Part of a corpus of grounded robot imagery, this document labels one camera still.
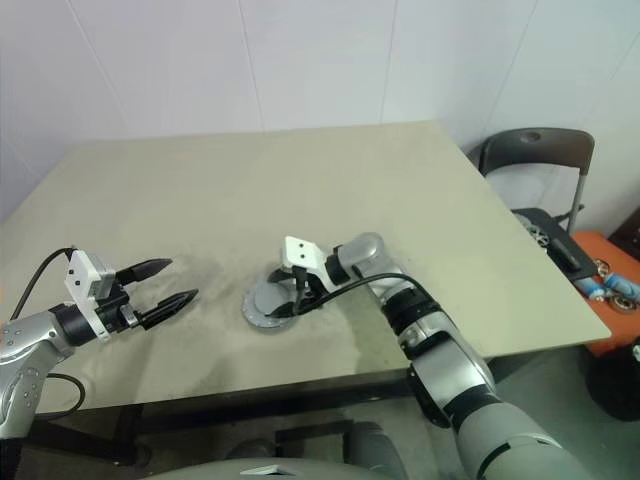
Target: table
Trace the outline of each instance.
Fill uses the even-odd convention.
[[[363,231],[431,292],[485,357],[604,338],[608,330],[433,122],[80,145],[0,227],[8,318],[60,246],[116,267],[174,264],[132,291],[148,308],[199,288],[179,317],[92,342],[56,368],[87,386],[84,408],[193,397],[406,366],[366,291],[265,335],[244,293],[284,235],[325,247]],[[53,264],[23,313],[68,298]],[[39,411],[76,392],[49,382]]]

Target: chair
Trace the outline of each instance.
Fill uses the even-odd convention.
[[[548,254],[569,280],[591,277],[597,273],[593,261],[571,239],[576,217],[581,209],[594,140],[587,132],[565,128],[520,128],[507,130],[485,140],[470,153],[483,176],[509,165],[544,163],[579,169],[578,185],[571,211],[567,215],[551,217],[539,208],[513,210],[529,219],[544,231],[549,239]],[[568,217],[567,231],[558,222]]]
[[[508,165],[547,163],[580,170],[567,231],[573,232],[580,198],[589,172],[594,140],[581,130],[520,128],[489,137],[482,145],[478,170],[482,176]]]

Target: black cable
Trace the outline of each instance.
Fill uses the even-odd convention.
[[[16,318],[18,318],[18,315],[20,315],[22,308],[24,307],[25,303],[27,303],[27,300],[29,299],[31,292],[33,291],[33,287],[35,287],[36,282],[40,278],[40,275],[42,275],[42,272],[44,272],[44,270],[49,266],[49,264],[53,260],[55,260],[56,257],[58,257],[59,255],[62,255],[63,253],[67,256],[67,258],[71,258],[71,254],[73,253],[74,250],[76,249],[73,247],[59,248],[58,250],[53,252],[51,255],[49,255],[47,258],[45,258],[42,261],[40,266],[37,268],[37,270],[31,277],[31,280],[29,280],[27,287],[24,289],[24,293],[20,297],[20,300],[18,301],[18,304],[16,305],[16,308],[13,311],[13,314],[11,314],[11,318],[9,319],[9,321],[15,320]],[[70,409],[65,410],[64,412],[59,412],[59,413],[41,413],[39,415],[36,415],[36,418],[38,420],[57,420],[58,418],[66,417],[67,415],[72,414],[82,406],[82,404],[84,403],[84,399],[87,396],[87,392],[80,380],[78,380],[75,377],[72,377],[71,375],[66,375],[64,373],[49,373],[47,375],[47,378],[57,378],[60,380],[66,380],[68,382],[73,383],[78,388],[78,392],[80,396],[78,398],[78,401],[75,403],[75,405]]]
[[[35,286],[36,282],[40,278],[40,275],[42,275],[42,272],[44,272],[45,268],[47,268],[49,264],[58,255],[62,255],[64,253],[65,255],[67,255],[67,257],[70,257],[71,253],[73,253],[74,250],[75,248],[73,247],[59,248],[58,250],[56,250],[55,252],[53,252],[51,255],[49,255],[47,258],[44,259],[44,261],[40,264],[36,272],[33,274],[33,277],[31,277],[31,280],[29,280],[29,283],[27,284],[27,288],[25,288],[24,293],[20,297],[20,300],[18,301],[18,305],[16,305],[16,309],[11,314],[9,321],[15,320],[16,318],[18,318],[18,315],[20,315],[20,312],[22,311],[24,304],[27,303],[27,299],[29,298],[29,295],[31,295],[31,291],[33,290],[33,287]]]
[[[294,266],[291,269],[291,271],[296,281],[296,292],[297,292],[296,300],[293,303],[292,312],[293,312],[293,316],[297,317],[298,313],[300,312],[300,305],[302,304],[302,299],[304,298],[304,290],[307,285],[307,269]]]
[[[87,396],[87,392],[84,389],[84,385],[82,385],[82,382],[80,380],[78,380],[75,377],[72,377],[71,375],[66,375],[64,373],[49,373],[47,375],[47,378],[58,378],[60,380],[66,380],[68,382],[73,383],[78,388],[78,393],[80,394],[80,396],[78,397],[78,401],[75,403],[75,405],[70,409],[65,410],[64,412],[57,412],[57,413],[40,413],[36,415],[36,420],[46,420],[46,421],[58,420],[59,418],[66,417],[67,415],[71,415],[73,412],[75,412],[82,406],[82,404],[84,403],[84,399]]]
[[[334,292],[331,292],[325,295],[324,297],[298,310],[298,315],[304,315],[305,313],[309,313],[310,311],[315,310],[316,308],[324,305],[325,303],[333,300],[334,298],[339,297],[340,295],[343,295],[347,292],[350,292],[354,288],[358,288],[368,283],[376,282],[378,280],[384,280],[385,278],[399,278],[401,280],[405,280],[411,283],[414,287],[416,287],[416,290],[422,293],[426,298],[431,298],[431,295],[429,295],[429,293],[425,290],[425,288],[422,285],[420,285],[420,283],[417,280],[415,280],[413,277],[410,277],[409,275],[405,275],[404,273],[381,273],[378,275],[371,275],[370,277],[356,280],[355,282],[350,283],[349,285],[342,287],[339,290],[336,290]]]

